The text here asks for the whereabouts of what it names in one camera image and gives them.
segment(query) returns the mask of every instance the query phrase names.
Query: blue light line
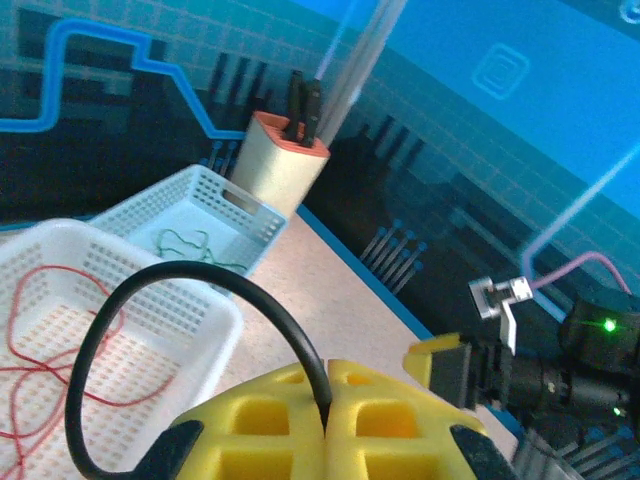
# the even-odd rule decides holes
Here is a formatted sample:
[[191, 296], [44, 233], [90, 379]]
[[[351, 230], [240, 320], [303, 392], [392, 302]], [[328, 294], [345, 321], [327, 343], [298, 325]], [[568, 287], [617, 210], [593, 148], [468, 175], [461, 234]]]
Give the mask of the blue light line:
[[[533, 268], [533, 257], [540, 252], [553, 237], [562, 230], [575, 216], [580, 213], [593, 198], [611, 182], [620, 171], [629, 163], [640, 156], [640, 142], [637, 143], [624, 157], [618, 160], [596, 183], [591, 185], [582, 195], [576, 198], [551, 224], [535, 237], [524, 249], [520, 257], [520, 270], [529, 281], [533, 280], [535, 271]], [[542, 293], [536, 292], [534, 300], [551, 314], [556, 320], [562, 321], [564, 314], [560, 309]]]
[[318, 66], [318, 71], [316, 72], [316, 76], [315, 76], [316, 80], [322, 80], [322, 77], [324, 77], [324, 73], [327, 71], [327, 67], [331, 63], [331, 60], [333, 59], [336, 49], [338, 48], [338, 44], [340, 43], [340, 40], [342, 39], [342, 36], [344, 35], [345, 30], [349, 26], [349, 22], [351, 21], [351, 16], [353, 15], [353, 12], [355, 11], [357, 4], [358, 4], [358, 0], [351, 0], [351, 3], [347, 7], [347, 11], [342, 17], [340, 24], [338, 25], [338, 29], [336, 30], [336, 33], [333, 36], [333, 40], [331, 40], [331, 44], [329, 45], [327, 52], [324, 54], [324, 58], [322, 59], [322, 62], [320, 62], [320, 65]]
[[244, 138], [244, 132], [218, 130], [213, 125], [189, 80], [187, 80], [184, 71], [178, 65], [149, 58], [153, 41], [150, 35], [77, 18], [60, 20], [47, 33], [40, 115], [34, 119], [0, 118], [0, 132], [37, 133], [44, 132], [55, 126], [60, 116], [65, 50], [71, 35], [86, 35], [133, 46], [131, 68], [171, 77], [207, 137], [210, 139], [229, 140], [241, 140]]

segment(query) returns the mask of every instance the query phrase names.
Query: blue grid pattern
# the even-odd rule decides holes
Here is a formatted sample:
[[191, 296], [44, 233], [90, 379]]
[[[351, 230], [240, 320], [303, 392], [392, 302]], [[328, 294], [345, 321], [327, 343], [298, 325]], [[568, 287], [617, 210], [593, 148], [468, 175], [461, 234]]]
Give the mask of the blue grid pattern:
[[[0, 19], [0, 66], [40, 71], [40, 63], [18, 59], [16, 12], [28, 8], [60, 17], [79, 17], [142, 31], [167, 43], [166, 60], [180, 65], [196, 89], [206, 89], [217, 55], [230, 60], [247, 57], [269, 64], [263, 88], [284, 98], [291, 69], [315, 73], [337, 23], [287, 0], [5, 0]], [[345, 35], [325, 75], [328, 90], [351, 50], [355, 32]], [[229, 63], [217, 98], [229, 93], [233, 67]], [[83, 70], [85, 78], [103, 81], [110, 91], [126, 92], [127, 77], [98, 69]], [[69, 76], [79, 76], [67, 68]], [[244, 102], [239, 96], [238, 102]]]
[[[389, 49], [381, 55], [341, 136], [355, 134], [363, 122], [375, 131], [386, 114], [409, 128], [407, 145], [421, 138], [446, 159], [434, 163], [423, 154], [413, 167], [414, 175], [433, 183], [446, 181], [451, 172], [460, 171], [534, 231], [546, 227], [587, 187]], [[569, 257], [586, 250], [601, 251], [640, 294], [638, 232], [640, 220], [607, 198], [597, 197], [558, 233], [553, 245]], [[587, 264], [585, 270], [605, 285], [614, 286], [599, 265]]]

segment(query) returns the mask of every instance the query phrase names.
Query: white plastic basket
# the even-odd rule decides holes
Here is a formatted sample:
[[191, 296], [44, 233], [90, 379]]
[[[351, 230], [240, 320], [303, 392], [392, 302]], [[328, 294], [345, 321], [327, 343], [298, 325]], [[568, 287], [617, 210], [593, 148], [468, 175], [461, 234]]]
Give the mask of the white plastic basket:
[[[28, 365], [11, 355], [6, 323], [18, 281], [41, 265], [83, 270], [109, 291], [159, 259], [121, 238], [74, 220], [44, 222], [0, 247], [0, 365]], [[14, 339], [27, 355], [46, 360], [80, 345], [105, 296], [93, 282], [69, 272], [34, 275], [21, 297]], [[174, 376], [157, 397], [134, 407], [110, 407], [85, 397], [84, 432], [91, 456], [107, 470], [132, 469], [177, 415], [209, 398], [241, 334], [242, 317], [228, 298], [202, 282], [164, 281], [144, 288], [123, 309], [125, 324], [94, 361], [87, 390], [112, 401], [134, 400]], [[0, 373], [0, 431], [10, 431], [9, 391], [16, 373]], [[18, 397], [21, 431], [42, 423], [61, 383], [32, 375]], [[25, 441], [28, 448], [31, 443]], [[16, 461], [0, 438], [0, 475]], [[80, 478], [60, 423], [26, 462], [26, 478]]]
[[[161, 232], [173, 230], [192, 243], [209, 236], [216, 262], [249, 276], [286, 226], [286, 219], [220, 175], [193, 165], [152, 185], [91, 222], [145, 250], [158, 254]], [[166, 260], [199, 260], [200, 251], [167, 235]]]

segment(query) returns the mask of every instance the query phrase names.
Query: table surface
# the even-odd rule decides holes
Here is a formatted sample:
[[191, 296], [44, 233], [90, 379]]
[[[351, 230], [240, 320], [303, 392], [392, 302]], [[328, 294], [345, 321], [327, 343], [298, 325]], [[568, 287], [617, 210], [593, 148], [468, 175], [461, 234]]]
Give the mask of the table surface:
[[[0, 244], [12, 235], [0, 234]], [[293, 315], [322, 358], [352, 360], [417, 385], [402, 369], [416, 336], [297, 215], [251, 279]], [[234, 300], [245, 328], [217, 392], [296, 362], [280, 333], [244, 300]], [[475, 415], [511, 458], [515, 437], [485, 408]]]

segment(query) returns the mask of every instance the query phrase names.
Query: pen holder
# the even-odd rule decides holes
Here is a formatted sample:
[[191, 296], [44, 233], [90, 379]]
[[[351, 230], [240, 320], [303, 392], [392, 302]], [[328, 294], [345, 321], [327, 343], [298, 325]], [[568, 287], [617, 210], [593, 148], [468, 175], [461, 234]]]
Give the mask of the pen holder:
[[[311, 148], [283, 139], [289, 120], [255, 112], [230, 180], [282, 215], [290, 218], [329, 159], [329, 150], [315, 139]], [[300, 125], [300, 135], [304, 125]]]

